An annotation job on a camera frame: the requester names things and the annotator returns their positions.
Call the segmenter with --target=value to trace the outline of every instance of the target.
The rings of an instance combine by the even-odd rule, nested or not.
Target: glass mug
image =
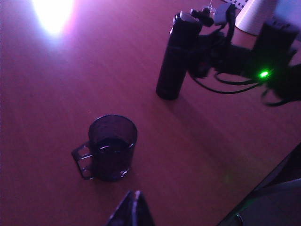
[[[105,181],[124,177],[130,169],[137,142],[138,132],[133,122],[121,115],[105,115],[91,124],[88,135],[89,141],[71,153],[81,176]],[[85,148],[89,153],[81,155],[80,151]],[[87,158],[91,158],[91,163],[82,167],[80,161]]]

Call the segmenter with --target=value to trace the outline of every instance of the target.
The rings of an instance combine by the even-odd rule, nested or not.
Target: black thermos
[[[187,55],[195,45],[201,28],[202,24],[188,13],[174,16],[156,88],[159,97],[173,100],[179,96],[187,71]]]

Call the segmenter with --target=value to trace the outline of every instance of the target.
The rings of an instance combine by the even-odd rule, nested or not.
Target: table surface
[[[1,1],[3,226],[103,225],[128,190],[158,226],[213,226],[300,142],[301,105],[264,106],[264,87],[227,96],[186,76],[177,100],[156,95],[174,14],[208,0],[45,2]],[[110,113],[138,128],[131,171],[83,180],[70,153]]]

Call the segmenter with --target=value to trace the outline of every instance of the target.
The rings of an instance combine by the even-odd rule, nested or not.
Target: mug handle
[[[82,149],[84,149],[84,148],[86,148],[86,147],[89,148],[89,150],[90,150],[90,142],[89,142],[89,141],[87,141],[86,143],[82,144],[80,147],[78,147],[78,148],[76,148],[75,150],[73,150],[73,151],[71,152],[71,155],[72,155],[73,159],[75,160],[75,162],[76,162],[76,164],[77,164],[77,166],[78,166],[78,168],[79,168],[79,173],[81,174],[81,176],[82,176],[85,180],[90,180],[90,179],[93,179],[93,178],[94,178],[93,175],[91,175],[91,176],[89,176],[89,177],[86,177],[86,176],[84,176],[84,174],[83,174],[83,172],[86,171],[86,170],[88,170],[88,171],[91,172],[90,166],[86,166],[86,167],[81,168],[80,165],[79,165],[79,161],[80,161],[80,160],[86,159],[86,158],[90,158],[90,157],[93,156],[90,152],[87,153],[87,154],[84,154],[84,155],[80,155],[80,154],[79,154],[79,151],[82,150]]]

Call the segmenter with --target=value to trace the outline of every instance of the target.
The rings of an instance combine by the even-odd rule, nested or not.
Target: electronic device
[[[265,85],[282,100],[266,103],[278,106],[290,101],[301,100],[301,65],[289,66],[294,54],[292,48],[299,29],[280,19],[270,19],[262,26],[253,49],[232,45],[235,28],[236,7],[231,3],[221,4],[215,15],[218,29],[208,35],[199,35],[202,26],[211,26],[209,10],[191,10],[174,16],[164,60],[156,87],[156,93],[163,99],[176,99],[186,72],[202,87],[221,94],[234,94]],[[228,24],[225,35],[222,29]],[[205,78],[210,68],[217,73],[215,78],[225,84],[247,85],[250,87],[234,92],[214,90],[205,86],[199,78]],[[244,82],[221,79],[227,73],[247,78]]]

